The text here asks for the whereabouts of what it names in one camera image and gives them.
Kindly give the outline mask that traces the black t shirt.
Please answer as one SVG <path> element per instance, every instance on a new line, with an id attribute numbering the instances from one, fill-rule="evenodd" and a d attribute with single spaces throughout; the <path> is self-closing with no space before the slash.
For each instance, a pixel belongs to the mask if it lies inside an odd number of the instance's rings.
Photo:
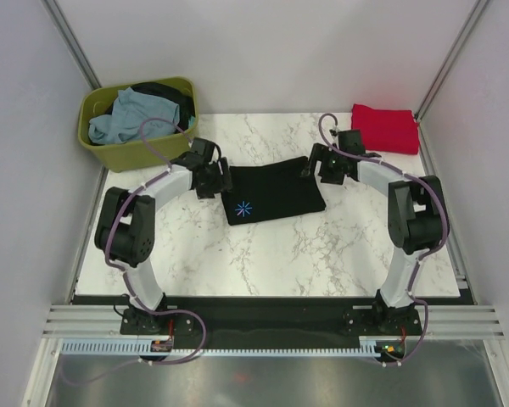
<path id="1" fill-rule="evenodd" d="M 232 189 L 221 194 L 229 226 L 322 212 L 326 203 L 314 176 L 303 177 L 308 158 L 262 166 L 232 166 Z"/>

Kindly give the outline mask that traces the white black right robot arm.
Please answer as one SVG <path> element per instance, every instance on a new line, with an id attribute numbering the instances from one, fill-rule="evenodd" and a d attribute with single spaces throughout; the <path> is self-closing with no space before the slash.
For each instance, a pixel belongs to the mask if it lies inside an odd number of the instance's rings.
<path id="1" fill-rule="evenodd" d="M 378 290 L 383 303 L 371 314 L 373 327 L 393 332 L 404 309 L 415 302 L 413 287 L 424 258 L 445 245 L 450 223 L 441 181 L 437 176 L 414 176 L 368 153 L 358 131 L 331 131 L 336 144 L 313 145 L 303 177 L 317 173 L 322 183 L 341 185 L 350 178 L 387 198 L 387 224 L 394 244 L 387 277 Z"/>

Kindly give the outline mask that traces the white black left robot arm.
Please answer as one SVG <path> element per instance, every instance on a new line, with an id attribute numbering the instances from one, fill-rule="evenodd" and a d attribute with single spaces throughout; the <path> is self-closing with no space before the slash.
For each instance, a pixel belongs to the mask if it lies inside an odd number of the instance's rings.
<path id="1" fill-rule="evenodd" d="M 121 273 L 131 304 L 142 310 L 140 324 L 149 332 L 164 331 L 170 320 L 161 307 L 165 295 L 150 259 L 157 212 L 186 192 L 206 199 L 231 189 L 231 171 L 221 148 L 196 137 L 163 172 L 137 187 L 111 187 L 104 194 L 94 244 L 106 265 Z"/>

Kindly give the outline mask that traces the folded red t shirt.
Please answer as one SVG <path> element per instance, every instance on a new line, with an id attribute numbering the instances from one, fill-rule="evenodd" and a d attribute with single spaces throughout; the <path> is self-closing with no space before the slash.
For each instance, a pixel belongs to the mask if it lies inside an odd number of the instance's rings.
<path id="1" fill-rule="evenodd" d="M 418 125 L 410 110 L 373 109 L 356 103 L 351 127 L 361 132 L 366 150 L 406 155 L 419 152 Z"/>

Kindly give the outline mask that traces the black garment in bin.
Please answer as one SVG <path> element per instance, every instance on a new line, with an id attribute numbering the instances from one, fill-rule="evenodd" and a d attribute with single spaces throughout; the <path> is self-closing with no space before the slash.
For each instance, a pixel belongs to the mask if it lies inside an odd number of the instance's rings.
<path id="1" fill-rule="evenodd" d="M 152 81 L 137 83 L 131 89 L 142 95 L 142 109 L 148 117 L 168 120 L 183 131 L 195 119 L 193 98 L 174 87 Z"/>

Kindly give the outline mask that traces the light blue t shirt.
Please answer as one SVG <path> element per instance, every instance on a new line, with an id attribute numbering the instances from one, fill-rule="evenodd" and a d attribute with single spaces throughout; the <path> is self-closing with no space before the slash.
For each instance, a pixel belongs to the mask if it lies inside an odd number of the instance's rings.
<path id="1" fill-rule="evenodd" d="M 168 98 L 137 92 L 132 87 L 119 90 L 111 112 L 89 120 L 88 137 L 96 145 L 124 144 L 140 140 L 139 128 L 149 138 L 169 136 L 176 132 L 181 107 Z"/>

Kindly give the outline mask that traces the olive green plastic bin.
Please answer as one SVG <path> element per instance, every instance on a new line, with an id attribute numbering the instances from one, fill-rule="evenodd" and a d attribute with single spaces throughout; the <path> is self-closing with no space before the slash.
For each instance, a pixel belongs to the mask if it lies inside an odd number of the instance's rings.
<path id="1" fill-rule="evenodd" d="M 192 106 L 193 122 L 184 134 L 177 133 L 148 139 L 148 143 L 152 148 L 166 158 L 174 159 L 188 150 L 188 138 L 194 137 L 197 133 L 199 122 L 197 95 L 194 84 L 183 76 L 157 79 L 155 82 L 180 92 L 189 100 Z M 79 114 L 78 142 L 91 152 L 106 169 L 113 172 L 138 170 L 163 164 L 163 160 L 152 153 L 141 140 L 103 145 L 91 142 L 89 139 L 89 120 L 104 114 L 112 106 L 112 103 L 118 97 L 118 93 L 128 87 L 127 84 L 122 84 L 102 87 L 90 92 L 83 99 Z"/>

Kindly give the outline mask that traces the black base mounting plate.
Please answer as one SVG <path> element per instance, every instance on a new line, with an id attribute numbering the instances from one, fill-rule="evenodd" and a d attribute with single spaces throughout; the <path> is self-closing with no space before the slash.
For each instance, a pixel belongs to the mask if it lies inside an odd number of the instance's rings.
<path id="1" fill-rule="evenodd" d="M 180 348 L 348 348 L 362 336 L 421 334 L 414 306 L 388 310 L 375 298 L 168 297 L 162 316 L 134 306 L 123 335 L 170 335 Z"/>

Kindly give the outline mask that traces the left aluminium corner post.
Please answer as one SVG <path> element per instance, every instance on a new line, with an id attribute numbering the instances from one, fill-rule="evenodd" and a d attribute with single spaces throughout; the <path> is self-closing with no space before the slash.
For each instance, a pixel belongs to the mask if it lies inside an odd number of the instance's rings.
<path id="1" fill-rule="evenodd" d="M 93 90 L 100 88 L 101 81 L 98 79 L 98 76 L 89 62 L 86 53 L 83 51 L 75 32 L 59 5 L 59 2 L 56 0 L 42 0 L 42 5 L 47 10 L 52 22 L 57 28 L 89 86 Z"/>

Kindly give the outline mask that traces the aluminium corner post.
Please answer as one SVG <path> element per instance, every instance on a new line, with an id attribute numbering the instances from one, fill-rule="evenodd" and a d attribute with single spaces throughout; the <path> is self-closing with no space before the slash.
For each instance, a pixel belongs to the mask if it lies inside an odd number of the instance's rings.
<path id="1" fill-rule="evenodd" d="M 477 0 L 474 3 L 455 40 L 453 41 L 450 50 L 445 55 L 445 58 L 440 65 L 433 81 L 431 82 L 427 93 L 423 97 L 418 109 L 414 114 L 414 118 L 418 123 L 420 123 L 428 113 L 435 98 L 439 94 L 439 91 L 445 84 L 461 53 L 464 51 L 478 24 L 484 17 L 484 14 L 491 4 L 491 0 Z"/>
<path id="2" fill-rule="evenodd" d="M 42 0 L 42 5 L 47 10 L 52 22 L 57 28 L 89 86 L 93 90 L 100 88 L 101 81 L 98 79 L 98 76 L 89 62 L 86 53 L 83 51 L 75 32 L 59 5 L 59 2 L 56 0 Z"/>

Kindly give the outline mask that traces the right aluminium corner post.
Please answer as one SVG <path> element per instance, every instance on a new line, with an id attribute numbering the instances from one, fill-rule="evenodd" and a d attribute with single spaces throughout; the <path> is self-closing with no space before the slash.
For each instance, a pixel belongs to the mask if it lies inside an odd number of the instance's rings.
<path id="1" fill-rule="evenodd" d="M 461 53 L 464 51 L 478 24 L 484 17 L 484 14 L 491 4 L 491 0 L 477 0 L 474 3 L 455 40 L 453 41 L 450 50 L 445 55 L 445 58 L 440 65 L 433 81 L 431 82 L 427 93 L 423 97 L 418 109 L 414 114 L 414 118 L 418 123 L 420 123 L 428 113 L 435 98 L 439 94 L 439 91 L 445 84 Z"/>

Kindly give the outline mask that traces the aluminium front rail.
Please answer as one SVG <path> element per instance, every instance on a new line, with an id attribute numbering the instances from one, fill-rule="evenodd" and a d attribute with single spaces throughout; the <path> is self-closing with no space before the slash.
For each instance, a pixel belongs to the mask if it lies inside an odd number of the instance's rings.
<path id="1" fill-rule="evenodd" d="M 122 317 L 111 305 L 52 305 L 43 327 L 45 338 L 112 338 Z"/>

